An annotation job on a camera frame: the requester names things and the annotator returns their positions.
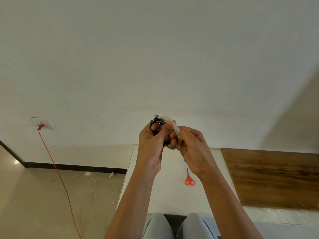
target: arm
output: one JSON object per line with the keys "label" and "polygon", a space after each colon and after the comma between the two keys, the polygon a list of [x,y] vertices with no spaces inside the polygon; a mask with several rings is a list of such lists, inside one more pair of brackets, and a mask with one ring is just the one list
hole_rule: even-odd
{"label": "arm", "polygon": [[180,129],[183,143],[178,149],[203,184],[222,238],[262,239],[218,169],[202,133],[189,127]]}
{"label": "arm", "polygon": [[[152,130],[158,128],[158,124],[152,126]],[[141,239],[153,181],[161,168],[163,142],[169,134],[176,137],[172,131],[172,122],[167,122],[156,136],[150,123],[140,132],[135,169],[104,239]]]}

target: leg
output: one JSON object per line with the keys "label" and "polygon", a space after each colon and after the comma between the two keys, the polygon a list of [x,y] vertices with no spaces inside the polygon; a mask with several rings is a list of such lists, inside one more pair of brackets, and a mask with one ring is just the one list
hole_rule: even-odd
{"label": "leg", "polygon": [[154,213],[144,228],[142,239],[174,239],[173,231],[162,213]]}
{"label": "leg", "polygon": [[206,222],[197,214],[189,213],[181,227],[178,229],[177,239],[217,239]]}

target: masking tape roll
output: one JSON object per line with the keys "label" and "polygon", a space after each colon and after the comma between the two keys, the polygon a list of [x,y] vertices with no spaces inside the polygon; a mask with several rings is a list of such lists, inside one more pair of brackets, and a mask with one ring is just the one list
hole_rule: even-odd
{"label": "masking tape roll", "polygon": [[[166,121],[166,122],[168,122],[168,121],[171,121],[171,122],[173,122],[173,129],[174,129],[174,131],[175,131],[175,133],[176,133],[176,138],[177,138],[177,143],[179,143],[179,144],[181,144],[181,140],[179,139],[179,134],[181,133],[181,130],[179,129],[179,127],[177,126],[177,124],[173,121],[173,119],[171,119],[170,117],[168,117],[168,116],[162,116],[162,117],[160,117],[160,119],[163,119],[164,121]],[[170,145],[168,145],[168,146],[166,146],[167,148],[169,148],[169,149],[171,149],[171,150],[174,150],[174,149],[176,149],[175,147],[172,147],[172,146],[170,146]]]}

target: hand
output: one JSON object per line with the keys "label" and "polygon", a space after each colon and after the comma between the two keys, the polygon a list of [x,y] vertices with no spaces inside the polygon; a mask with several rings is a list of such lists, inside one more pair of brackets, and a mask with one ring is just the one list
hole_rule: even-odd
{"label": "hand", "polygon": [[[160,171],[162,165],[162,152],[164,148],[164,141],[170,135],[171,144],[177,144],[176,133],[173,131],[173,123],[168,121],[166,124],[160,126],[153,124],[152,129],[150,123],[140,132],[138,144],[138,157],[136,160],[136,169],[143,172],[150,173],[151,176]],[[159,133],[154,136],[153,131],[158,130]]]}
{"label": "hand", "polygon": [[214,157],[205,141],[203,134],[187,126],[179,126],[179,137],[183,140],[176,148],[181,152],[190,171],[200,177],[210,168],[217,167]]}

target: left hand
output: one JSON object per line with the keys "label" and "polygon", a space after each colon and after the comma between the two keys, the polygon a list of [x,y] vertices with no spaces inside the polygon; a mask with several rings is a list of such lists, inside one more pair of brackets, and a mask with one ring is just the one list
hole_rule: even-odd
{"label": "left hand", "polygon": [[[160,126],[158,123],[152,125],[150,123],[140,132],[138,144],[138,157],[136,160],[136,169],[151,173],[152,176],[160,171],[162,165],[162,152],[164,141],[170,135],[170,144],[177,144],[176,133],[173,130],[173,123],[168,121]],[[153,135],[153,131],[158,130],[157,135]]]}

